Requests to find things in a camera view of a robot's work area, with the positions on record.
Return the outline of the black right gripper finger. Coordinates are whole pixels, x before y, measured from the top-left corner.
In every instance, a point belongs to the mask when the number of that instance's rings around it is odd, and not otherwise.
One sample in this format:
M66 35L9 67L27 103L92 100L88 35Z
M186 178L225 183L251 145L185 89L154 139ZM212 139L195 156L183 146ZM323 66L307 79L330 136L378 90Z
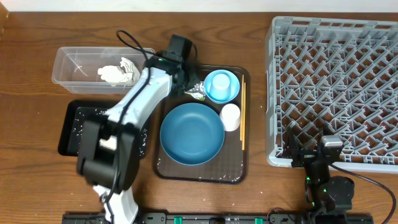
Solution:
M321 138L326 135L330 135L331 130L328 126L324 125L321 128L310 128L306 132L305 142L303 143L304 148L316 148L317 144L321 141Z
M295 139L294 132L292 131L292 128L288 127L286 130L286 134L287 134L287 140L285 142L282 157L294 159L299 154L299 147Z

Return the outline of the yellow foil snack wrapper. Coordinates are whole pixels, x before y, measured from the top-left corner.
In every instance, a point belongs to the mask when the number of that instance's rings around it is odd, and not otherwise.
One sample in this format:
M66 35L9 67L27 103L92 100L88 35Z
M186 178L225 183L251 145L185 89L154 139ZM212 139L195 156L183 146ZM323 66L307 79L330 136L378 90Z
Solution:
M185 94L192 96L196 100L204 101L206 98L204 82L196 83L194 87L186 91Z

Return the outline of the white cup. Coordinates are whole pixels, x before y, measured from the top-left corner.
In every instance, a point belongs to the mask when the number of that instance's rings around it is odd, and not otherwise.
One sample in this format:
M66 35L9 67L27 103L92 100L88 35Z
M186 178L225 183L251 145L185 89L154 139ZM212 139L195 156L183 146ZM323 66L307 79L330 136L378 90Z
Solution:
M241 111L239 107L233 103L226 104L220 112L220 119L225 131L235 131L240 126Z

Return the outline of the white paper napkin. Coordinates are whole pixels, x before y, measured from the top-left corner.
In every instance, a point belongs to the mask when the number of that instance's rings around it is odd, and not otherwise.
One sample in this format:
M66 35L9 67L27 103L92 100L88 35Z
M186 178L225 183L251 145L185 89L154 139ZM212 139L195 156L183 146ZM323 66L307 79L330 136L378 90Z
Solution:
M141 77L141 73L135 64L124 57L121 58L120 66L107 65L99 68L98 75L111 86L118 84L134 86Z

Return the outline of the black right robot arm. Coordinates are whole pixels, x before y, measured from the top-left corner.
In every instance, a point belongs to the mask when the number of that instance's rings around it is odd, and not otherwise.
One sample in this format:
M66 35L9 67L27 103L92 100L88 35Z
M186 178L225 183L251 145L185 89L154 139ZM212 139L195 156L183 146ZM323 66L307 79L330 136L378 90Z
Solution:
M331 176L329 165L337 161L343 141L326 131L315 149L300 149L294 132L287 128L285 152L292 167L305 169L305 195L313 208L302 218L305 223L348 223L346 212L352 209L354 182L340 175Z

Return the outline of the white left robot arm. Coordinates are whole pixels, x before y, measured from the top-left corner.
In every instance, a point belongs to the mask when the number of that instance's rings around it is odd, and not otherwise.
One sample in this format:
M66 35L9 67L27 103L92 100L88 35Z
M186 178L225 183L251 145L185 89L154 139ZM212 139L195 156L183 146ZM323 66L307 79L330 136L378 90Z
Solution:
M138 213L131 185L139 170L139 135L155 107L199 82L189 50L166 50L146 58L141 77L105 114L83 123L76 171L93 186L110 223L133 223Z

